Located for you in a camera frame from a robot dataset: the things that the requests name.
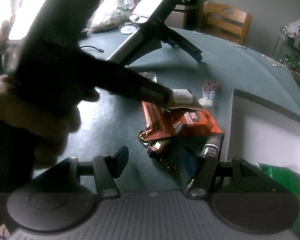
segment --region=green plastic bag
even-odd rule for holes
[[[288,190],[293,192],[299,201],[300,206],[300,174],[294,172],[286,167],[271,166],[263,163],[258,163],[261,170],[274,179],[276,182],[280,183],[282,186],[286,187]],[[291,231],[298,236],[300,236],[300,210],[299,215],[291,228]]]

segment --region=white label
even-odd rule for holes
[[[173,101],[182,104],[191,104],[193,95],[187,89],[173,89]]]

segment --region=hand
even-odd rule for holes
[[[13,78],[7,75],[0,76],[0,120],[38,135],[38,144],[34,150],[34,167],[48,168],[54,165],[58,156],[62,154],[69,133],[79,129],[79,110],[75,106],[73,112],[63,118],[54,116],[19,99],[14,93],[13,83]],[[84,94],[86,101],[99,99],[99,94],[94,89],[85,91]]]

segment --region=cardboard box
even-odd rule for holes
[[[256,95],[234,89],[220,160],[294,167],[300,173],[300,116]]]

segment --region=green table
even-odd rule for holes
[[[169,88],[191,89],[197,99],[202,98],[205,82],[219,81],[214,115],[221,128],[226,124],[233,88],[273,101],[300,115],[300,90],[288,70],[270,65],[251,49],[234,47],[228,41],[209,35],[180,29],[176,31],[202,50],[201,63],[180,48],[163,44],[162,49],[143,56],[129,68],[136,72],[153,71],[159,83]],[[106,59],[127,37],[115,29],[93,34],[80,45],[104,49],[105,52],[100,53],[84,48],[95,57]],[[174,141],[171,161],[178,166],[179,175],[173,178],[160,163],[147,156],[146,148],[137,140],[139,131],[145,128],[140,103],[109,95],[106,91],[99,92],[101,97],[98,102],[79,104],[81,128],[69,136],[69,143],[60,160],[75,155],[80,161],[88,161],[95,155],[113,154],[126,145],[130,159],[121,177],[116,179],[121,191],[183,188],[189,178],[179,160],[180,147],[188,145],[195,152],[200,152],[205,138],[179,138]],[[82,178],[82,184],[95,190],[92,177]]]

